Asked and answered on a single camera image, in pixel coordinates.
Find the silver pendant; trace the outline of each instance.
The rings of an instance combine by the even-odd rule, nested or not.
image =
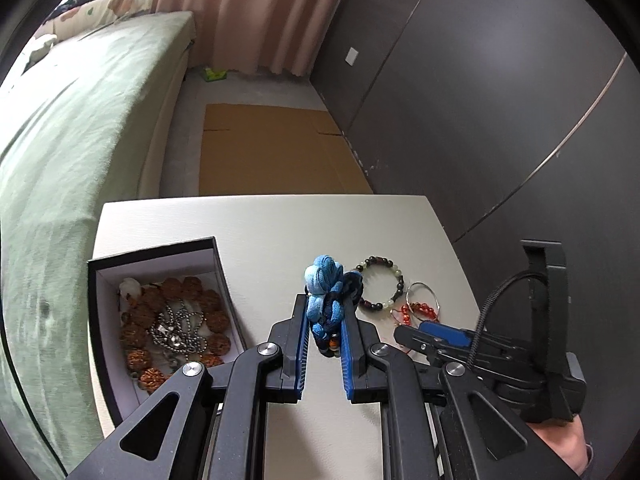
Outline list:
[[[180,308],[177,310],[169,305],[165,306],[148,332],[155,344],[171,352],[181,355],[201,353],[207,348],[206,340],[198,334],[203,320],[201,312],[189,312],[180,300]]]

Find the pink curtain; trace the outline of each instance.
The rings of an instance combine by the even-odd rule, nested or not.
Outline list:
[[[155,0],[155,10],[192,10],[190,65],[255,73],[310,72],[338,0]]]

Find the human hand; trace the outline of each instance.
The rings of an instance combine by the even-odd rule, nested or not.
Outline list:
[[[587,469],[589,465],[587,443],[584,439],[584,428],[579,415],[574,417],[573,422],[568,422],[563,426],[556,420],[546,420],[541,424],[527,423],[527,425],[577,475],[581,475]]]

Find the green bedsheet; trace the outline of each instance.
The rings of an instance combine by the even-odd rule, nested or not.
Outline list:
[[[0,100],[8,341],[30,405],[68,471],[102,439],[86,330],[86,261],[98,218],[105,202],[135,199],[162,101],[194,37],[190,12],[84,33],[54,47]],[[40,478],[63,477],[1,349],[0,419]]]

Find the blue trigger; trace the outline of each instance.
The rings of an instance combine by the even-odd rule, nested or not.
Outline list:
[[[444,339],[444,341],[453,346],[462,348],[471,346],[471,339],[469,339],[462,330],[451,326],[434,323],[433,321],[423,321],[420,323],[418,330],[425,334]]]

